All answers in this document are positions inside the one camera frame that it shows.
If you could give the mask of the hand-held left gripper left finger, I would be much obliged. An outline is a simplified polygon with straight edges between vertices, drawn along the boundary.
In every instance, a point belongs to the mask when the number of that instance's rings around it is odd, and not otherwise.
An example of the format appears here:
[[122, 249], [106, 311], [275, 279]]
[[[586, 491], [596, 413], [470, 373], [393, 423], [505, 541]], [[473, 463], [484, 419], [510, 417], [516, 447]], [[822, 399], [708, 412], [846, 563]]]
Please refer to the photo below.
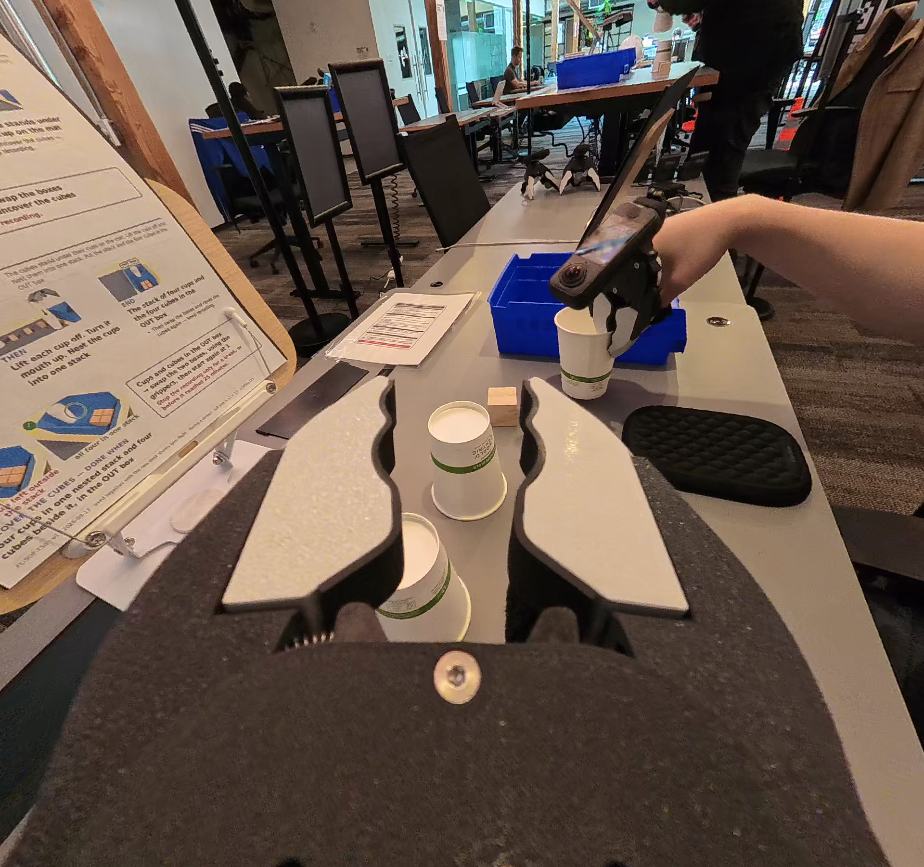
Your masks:
[[401, 501], [391, 474], [395, 382], [375, 376], [287, 442], [225, 587], [230, 614], [294, 611], [310, 642], [349, 604], [377, 608], [403, 575]]

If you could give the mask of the printed instruction poster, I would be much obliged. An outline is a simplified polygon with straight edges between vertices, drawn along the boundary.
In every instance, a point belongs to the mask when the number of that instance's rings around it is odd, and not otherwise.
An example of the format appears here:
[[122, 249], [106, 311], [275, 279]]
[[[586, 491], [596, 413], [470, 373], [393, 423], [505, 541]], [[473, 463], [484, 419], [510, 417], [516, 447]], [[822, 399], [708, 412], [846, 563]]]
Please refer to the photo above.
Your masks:
[[1, 583], [95, 552], [101, 515], [285, 362], [82, 111], [2, 40]]

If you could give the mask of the spare hand-held gripper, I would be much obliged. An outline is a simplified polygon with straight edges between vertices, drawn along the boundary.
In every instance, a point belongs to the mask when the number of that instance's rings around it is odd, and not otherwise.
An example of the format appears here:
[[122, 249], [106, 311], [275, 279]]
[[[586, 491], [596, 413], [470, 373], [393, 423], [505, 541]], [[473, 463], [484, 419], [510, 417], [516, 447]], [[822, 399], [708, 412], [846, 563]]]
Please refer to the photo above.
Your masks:
[[564, 194], [567, 188], [577, 189], [586, 183], [591, 183], [597, 192], [601, 190], [593, 153], [590, 146], [583, 142], [574, 148], [569, 157], [559, 181], [559, 194]]
[[542, 148], [525, 157], [525, 174], [521, 183], [521, 194], [529, 201], [534, 199], [537, 187], [544, 187], [549, 191], [560, 191], [559, 180], [545, 164], [549, 155], [550, 149]]

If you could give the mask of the person's right hand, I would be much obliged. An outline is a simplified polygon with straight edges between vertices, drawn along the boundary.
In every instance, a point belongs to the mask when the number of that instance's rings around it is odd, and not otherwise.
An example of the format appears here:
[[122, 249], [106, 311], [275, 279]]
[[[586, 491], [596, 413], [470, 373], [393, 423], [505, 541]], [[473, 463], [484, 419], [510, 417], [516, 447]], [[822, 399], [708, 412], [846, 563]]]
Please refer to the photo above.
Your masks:
[[653, 237], [662, 269], [664, 305], [681, 296], [716, 265], [728, 247], [727, 214], [720, 205], [704, 206], [665, 220]]

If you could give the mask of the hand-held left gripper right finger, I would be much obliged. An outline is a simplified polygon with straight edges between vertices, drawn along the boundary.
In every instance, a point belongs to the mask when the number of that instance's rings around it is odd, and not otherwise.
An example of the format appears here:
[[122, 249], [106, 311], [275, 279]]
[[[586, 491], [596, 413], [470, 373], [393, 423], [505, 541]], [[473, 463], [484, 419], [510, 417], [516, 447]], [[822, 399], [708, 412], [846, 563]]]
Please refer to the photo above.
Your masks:
[[627, 647], [620, 616], [685, 619], [689, 602], [627, 447], [539, 377], [524, 381], [523, 479], [509, 538], [509, 642], [563, 608], [580, 642]]

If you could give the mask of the white paper cup green stripe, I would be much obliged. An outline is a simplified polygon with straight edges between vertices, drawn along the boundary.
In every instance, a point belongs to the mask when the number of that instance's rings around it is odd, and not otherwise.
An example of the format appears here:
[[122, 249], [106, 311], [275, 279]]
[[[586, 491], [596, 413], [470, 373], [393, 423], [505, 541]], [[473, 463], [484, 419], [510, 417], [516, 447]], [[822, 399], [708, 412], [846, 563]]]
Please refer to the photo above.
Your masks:
[[598, 328], [586, 309], [565, 307], [554, 322], [562, 391], [572, 399], [599, 399], [607, 390], [615, 363], [609, 352], [610, 335]]
[[435, 507], [458, 521], [491, 515], [502, 505], [507, 483], [488, 412], [474, 402], [454, 401], [433, 411], [427, 425]]
[[376, 610], [387, 641], [462, 641], [471, 619], [467, 586], [427, 518], [404, 512], [401, 523], [403, 577], [398, 589]]

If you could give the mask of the wooden display board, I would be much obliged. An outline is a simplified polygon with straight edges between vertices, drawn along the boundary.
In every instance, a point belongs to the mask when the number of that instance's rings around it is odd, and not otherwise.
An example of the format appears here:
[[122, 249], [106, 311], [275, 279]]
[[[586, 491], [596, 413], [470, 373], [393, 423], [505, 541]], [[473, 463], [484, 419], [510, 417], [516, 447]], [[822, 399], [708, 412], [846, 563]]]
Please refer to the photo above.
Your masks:
[[657, 144], [664, 133], [667, 124], [680, 103], [681, 98], [690, 89], [693, 78], [703, 68], [702, 65], [694, 65], [693, 69], [688, 70], [681, 75], [676, 81], [671, 83], [659, 97], [649, 112], [649, 116], [641, 129], [638, 137], [632, 144], [631, 150], [627, 157], [620, 165], [613, 183], [610, 185], [605, 195], [601, 199], [595, 213], [590, 219], [581, 240], [574, 248], [574, 252], [584, 250], [590, 247], [590, 239], [600, 229], [604, 219], [609, 214], [611, 207], [618, 199], [621, 191], [631, 185], [641, 167], [649, 157], [653, 147]]

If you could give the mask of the instruction poster on stand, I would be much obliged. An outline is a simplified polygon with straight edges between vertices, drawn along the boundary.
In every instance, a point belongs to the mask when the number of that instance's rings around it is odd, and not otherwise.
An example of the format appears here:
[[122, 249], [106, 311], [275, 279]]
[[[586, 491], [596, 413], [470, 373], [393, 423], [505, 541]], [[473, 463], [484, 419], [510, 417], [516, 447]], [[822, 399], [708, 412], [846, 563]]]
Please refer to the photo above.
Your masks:
[[102, 530], [107, 533], [123, 533], [130, 522], [183, 480], [203, 458], [213, 457], [216, 450], [223, 449], [242, 430], [249, 418], [285, 388], [295, 373], [295, 350], [287, 331], [248, 276], [206, 226], [201, 214], [176, 191], [154, 180], [147, 179], [146, 183], [187, 232], [228, 291], [236, 297], [239, 308], [282, 352], [285, 362], [271, 372], [268, 378], [260, 380], [256, 388], [229, 403], [210, 425], [196, 432], [182, 447], [176, 448], [166, 461], [153, 468], [134, 488], [113, 503], [100, 518]]

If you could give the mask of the black rectangular table plate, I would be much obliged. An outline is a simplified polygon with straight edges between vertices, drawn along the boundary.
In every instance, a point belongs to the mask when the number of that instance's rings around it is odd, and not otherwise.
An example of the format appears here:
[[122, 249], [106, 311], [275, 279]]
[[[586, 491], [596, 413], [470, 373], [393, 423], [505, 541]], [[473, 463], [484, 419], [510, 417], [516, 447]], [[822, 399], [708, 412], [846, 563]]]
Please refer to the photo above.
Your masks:
[[367, 375], [368, 371], [347, 362], [337, 363], [256, 428], [256, 434], [289, 440]]

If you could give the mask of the blue jacket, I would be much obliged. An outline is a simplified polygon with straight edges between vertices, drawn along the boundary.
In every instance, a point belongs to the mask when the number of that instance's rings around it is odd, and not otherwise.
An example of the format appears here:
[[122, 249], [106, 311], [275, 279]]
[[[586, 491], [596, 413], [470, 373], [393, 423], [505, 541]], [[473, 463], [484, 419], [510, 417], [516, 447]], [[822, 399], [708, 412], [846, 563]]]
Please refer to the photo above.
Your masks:
[[259, 221], [264, 217], [263, 207], [237, 145], [230, 137], [206, 138], [210, 132], [224, 129], [225, 120], [219, 116], [190, 118], [188, 122], [206, 185], [225, 222], [240, 216]]

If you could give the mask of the person's right forearm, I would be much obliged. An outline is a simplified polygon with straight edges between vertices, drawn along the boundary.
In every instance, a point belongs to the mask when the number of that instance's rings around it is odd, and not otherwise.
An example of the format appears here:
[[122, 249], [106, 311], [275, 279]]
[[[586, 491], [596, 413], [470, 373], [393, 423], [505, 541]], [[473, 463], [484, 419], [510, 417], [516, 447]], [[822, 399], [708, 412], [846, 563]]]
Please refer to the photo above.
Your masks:
[[706, 211], [725, 248], [834, 303], [878, 336], [922, 344], [922, 222], [747, 197]]

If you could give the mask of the background wooden desk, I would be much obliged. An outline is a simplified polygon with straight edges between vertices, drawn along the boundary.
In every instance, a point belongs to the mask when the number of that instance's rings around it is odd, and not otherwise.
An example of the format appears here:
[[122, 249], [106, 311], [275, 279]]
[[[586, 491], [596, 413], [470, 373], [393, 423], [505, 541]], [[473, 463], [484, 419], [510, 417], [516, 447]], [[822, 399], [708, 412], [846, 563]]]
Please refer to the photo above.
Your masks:
[[513, 106], [516, 111], [539, 108], [576, 107], [594, 102], [612, 102], [626, 100], [630, 97], [659, 94], [668, 86], [692, 73], [687, 87], [710, 86], [719, 80], [719, 73], [705, 65], [695, 62], [678, 62], [671, 65], [666, 78], [653, 78], [650, 67], [633, 71], [630, 76], [616, 83], [596, 85], [583, 88], [561, 90], [557, 86], [542, 86], [530, 92], [502, 95], [496, 102], [477, 101], [466, 111], [454, 113], [460, 126], [474, 124], [477, 120], [490, 116], [501, 117], [508, 111], [500, 106]]

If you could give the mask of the blue plastic bin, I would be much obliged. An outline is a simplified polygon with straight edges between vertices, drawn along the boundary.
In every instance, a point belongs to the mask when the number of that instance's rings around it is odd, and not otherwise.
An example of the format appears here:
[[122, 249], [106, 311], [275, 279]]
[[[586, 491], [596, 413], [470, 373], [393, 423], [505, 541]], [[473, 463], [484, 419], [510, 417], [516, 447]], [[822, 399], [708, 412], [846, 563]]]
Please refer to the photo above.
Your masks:
[[[566, 262], [568, 252], [514, 255], [503, 268], [489, 296], [498, 350], [519, 357], [559, 354], [555, 315], [563, 308], [549, 280]], [[687, 314], [679, 300], [660, 323], [651, 325], [632, 347], [616, 358], [619, 365], [664, 366], [687, 346]]]
[[558, 91], [617, 84], [626, 79], [638, 61], [635, 47], [571, 56], [556, 67]]

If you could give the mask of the wooden support post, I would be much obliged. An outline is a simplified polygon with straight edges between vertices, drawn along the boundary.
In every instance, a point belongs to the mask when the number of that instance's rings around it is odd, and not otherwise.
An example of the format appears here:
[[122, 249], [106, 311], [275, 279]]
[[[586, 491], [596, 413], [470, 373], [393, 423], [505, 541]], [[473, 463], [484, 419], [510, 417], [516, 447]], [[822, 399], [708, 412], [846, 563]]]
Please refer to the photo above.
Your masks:
[[446, 41], [445, 0], [424, 0], [435, 87], [445, 97], [445, 112], [454, 112]]
[[96, 101], [122, 154], [143, 177], [192, 197], [90, 0], [31, 0], [65, 60]]

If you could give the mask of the white display stand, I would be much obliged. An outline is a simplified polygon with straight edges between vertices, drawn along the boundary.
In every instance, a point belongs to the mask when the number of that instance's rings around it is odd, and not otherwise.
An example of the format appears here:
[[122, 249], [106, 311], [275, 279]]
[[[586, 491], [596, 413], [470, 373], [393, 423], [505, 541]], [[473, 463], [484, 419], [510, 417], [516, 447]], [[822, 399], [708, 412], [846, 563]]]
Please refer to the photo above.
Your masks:
[[269, 451], [237, 441], [230, 462], [217, 465], [213, 456], [203, 457], [122, 532], [128, 552], [102, 548], [80, 567], [77, 584], [126, 610], [178, 544]]

